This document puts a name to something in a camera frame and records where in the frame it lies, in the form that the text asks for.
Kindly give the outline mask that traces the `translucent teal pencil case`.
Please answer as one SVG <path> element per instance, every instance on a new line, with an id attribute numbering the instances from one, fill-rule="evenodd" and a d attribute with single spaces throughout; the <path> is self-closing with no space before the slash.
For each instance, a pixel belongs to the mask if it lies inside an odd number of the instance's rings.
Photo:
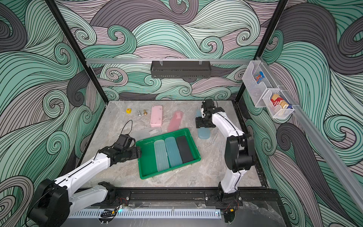
<path id="1" fill-rule="evenodd" d="M 195 117 L 201 117 L 201 112 L 199 109 L 196 110 Z M 210 138 L 210 129 L 209 128 L 198 128 L 198 137 L 201 140 L 207 140 Z"/>

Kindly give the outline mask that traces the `green plastic storage tray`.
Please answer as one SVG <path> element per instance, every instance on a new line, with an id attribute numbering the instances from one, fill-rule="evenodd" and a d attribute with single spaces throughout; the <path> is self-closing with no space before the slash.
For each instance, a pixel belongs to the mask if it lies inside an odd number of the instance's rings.
<path id="1" fill-rule="evenodd" d="M 181 137 L 181 136 L 186 137 L 188 145 L 189 145 L 192 155 L 194 157 L 194 160 L 191 162 L 188 162 L 188 163 L 184 163 L 184 164 L 182 163 L 181 165 L 174 166 L 174 167 L 171 167 L 170 163 L 169 163 L 169 168 L 167 170 L 158 172 L 157 164 L 156 164 L 156 157 L 155 157 L 155 150 L 154 150 L 154 142 L 157 140 L 165 140 L 168 137 L 174 137 L 176 139 L 177 137 Z M 199 154 L 197 146 L 193 140 L 190 130 L 187 128 L 137 141 L 136 146 L 140 147 L 140 149 L 141 149 L 141 158 L 138 159 L 138 164 L 139 164 L 140 178 L 143 180 L 166 173 L 168 171 L 176 170 L 178 168 L 181 168 L 181 167 L 184 167 L 187 165 L 194 164 L 201 160 L 201 156 Z"/>

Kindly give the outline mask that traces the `clear frosted pencil case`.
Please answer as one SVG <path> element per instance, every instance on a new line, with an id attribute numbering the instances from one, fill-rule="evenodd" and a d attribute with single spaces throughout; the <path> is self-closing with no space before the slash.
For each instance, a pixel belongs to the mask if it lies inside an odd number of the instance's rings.
<path id="1" fill-rule="evenodd" d="M 161 172 L 169 168 L 169 161 L 164 140 L 154 142 L 154 150 L 157 164 L 157 171 Z"/>

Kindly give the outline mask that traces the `black pencil case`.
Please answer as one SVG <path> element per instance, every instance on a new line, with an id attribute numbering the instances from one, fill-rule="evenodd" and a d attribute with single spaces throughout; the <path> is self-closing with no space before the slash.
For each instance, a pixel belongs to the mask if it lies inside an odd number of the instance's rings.
<path id="1" fill-rule="evenodd" d="M 186 137 L 185 136 L 177 137 L 176 143 L 179 149 L 182 163 L 184 164 L 193 161 L 194 157 L 192 155 Z"/>

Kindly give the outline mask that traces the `light teal pencil case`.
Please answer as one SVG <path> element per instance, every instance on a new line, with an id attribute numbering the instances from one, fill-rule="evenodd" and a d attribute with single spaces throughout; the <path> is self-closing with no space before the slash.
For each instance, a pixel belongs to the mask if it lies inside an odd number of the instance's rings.
<path id="1" fill-rule="evenodd" d="M 176 143 L 176 139 L 174 137 L 168 137 L 164 141 L 170 166 L 174 167 L 181 165 L 182 158 Z"/>

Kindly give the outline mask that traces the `pink opaque pencil case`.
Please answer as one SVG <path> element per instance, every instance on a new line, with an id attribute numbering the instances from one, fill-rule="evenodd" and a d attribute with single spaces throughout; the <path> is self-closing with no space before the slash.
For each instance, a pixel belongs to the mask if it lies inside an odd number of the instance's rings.
<path id="1" fill-rule="evenodd" d="M 152 106 L 150 115 L 150 126 L 161 127 L 163 122 L 163 106 Z"/>

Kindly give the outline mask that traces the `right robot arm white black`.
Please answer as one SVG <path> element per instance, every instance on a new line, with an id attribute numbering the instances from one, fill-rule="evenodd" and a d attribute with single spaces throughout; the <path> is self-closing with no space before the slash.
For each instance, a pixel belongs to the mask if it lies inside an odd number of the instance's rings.
<path id="1" fill-rule="evenodd" d="M 251 147 L 253 139 L 232 123 L 221 107 L 205 102 L 200 113 L 201 116 L 196 117 L 197 128 L 218 128 L 226 138 L 224 159 L 227 170 L 218 185 L 218 200 L 235 199 L 240 180 L 255 163 L 255 150 Z"/>

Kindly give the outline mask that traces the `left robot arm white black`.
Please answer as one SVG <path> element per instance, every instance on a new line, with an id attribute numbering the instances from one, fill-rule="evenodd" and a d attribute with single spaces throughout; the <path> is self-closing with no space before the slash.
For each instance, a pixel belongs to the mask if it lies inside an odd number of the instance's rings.
<path id="1" fill-rule="evenodd" d="M 141 157 L 137 146 L 104 147 L 94 158 L 73 171 L 55 179 L 45 179 L 37 187 L 26 217 L 40 227 L 60 227 L 71 215 L 106 200 L 111 186 L 102 183 L 91 189 L 78 189 L 98 173 L 117 163 Z"/>

